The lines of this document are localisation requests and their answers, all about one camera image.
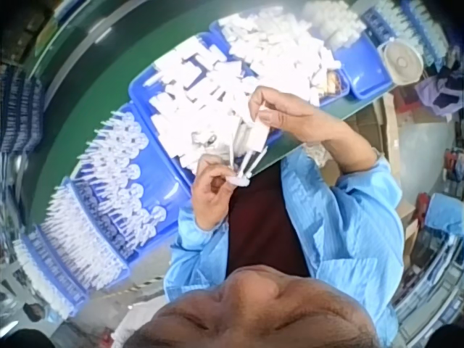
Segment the worker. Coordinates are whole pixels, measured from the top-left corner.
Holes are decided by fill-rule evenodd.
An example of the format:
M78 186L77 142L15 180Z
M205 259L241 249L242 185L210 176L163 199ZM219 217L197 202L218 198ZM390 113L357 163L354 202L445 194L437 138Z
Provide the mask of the worker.
M259 87L249 108L272 128L321 142L342 176L329 188L298 149L235 188L224 180L232 169L201 160L165 277L171 303L125 347L390 345L404 235L388 162L296 96Z

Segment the nose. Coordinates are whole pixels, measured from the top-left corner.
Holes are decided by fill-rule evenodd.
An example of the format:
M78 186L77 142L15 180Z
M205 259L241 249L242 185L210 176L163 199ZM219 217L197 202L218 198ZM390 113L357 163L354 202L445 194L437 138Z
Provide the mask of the nose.
M257 318L269 311L279 295L272 276L256 270L232 273L223 285L222 318L227 327L252 328Z

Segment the dark red shirt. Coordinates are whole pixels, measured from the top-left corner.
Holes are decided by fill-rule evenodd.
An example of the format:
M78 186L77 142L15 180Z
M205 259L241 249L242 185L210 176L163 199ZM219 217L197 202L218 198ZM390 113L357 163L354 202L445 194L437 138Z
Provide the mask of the dark red shirt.
M298 235L285 208L280 162L237 188L229 203L227 274L267 265L292 276L309 277Z

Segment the blue work uniform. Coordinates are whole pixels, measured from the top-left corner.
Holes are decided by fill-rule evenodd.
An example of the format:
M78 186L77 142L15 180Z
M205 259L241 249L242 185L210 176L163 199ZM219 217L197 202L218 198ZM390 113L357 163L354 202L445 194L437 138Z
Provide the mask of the blue work uniform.
M402 277L405 237L395 211L402 192L389 163L381 157L372 169L328 187L300 148L282 160L281 182L310 275L356 299L383 345L390 345L398 331L390 300ZM204 232L189 205L179 214L178 230L164 284L170 301L221 284L227 268L227 221Z

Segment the green workbench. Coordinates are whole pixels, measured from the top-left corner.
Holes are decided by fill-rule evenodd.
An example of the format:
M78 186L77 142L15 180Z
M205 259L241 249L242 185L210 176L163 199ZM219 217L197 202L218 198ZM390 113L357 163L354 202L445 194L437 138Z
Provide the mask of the green workbench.
M291 5L301 6L303 2L292 1ZM100 122L128 102L129 83L145 67L189 36L206 31L212 21L269 3L272 4L266 0L147 1L116 22L112 32L80 58L46 110L44 139L30 156L24 179L22 197L30 213L28 222L42 222L54 187L71 174L78 162L76 157L95 136ZM40 70L49 71L46 67ZM345 119L374 99L358 101L349 95L324 109ZM299 142L291 136L282 136L258 169L298 146Z

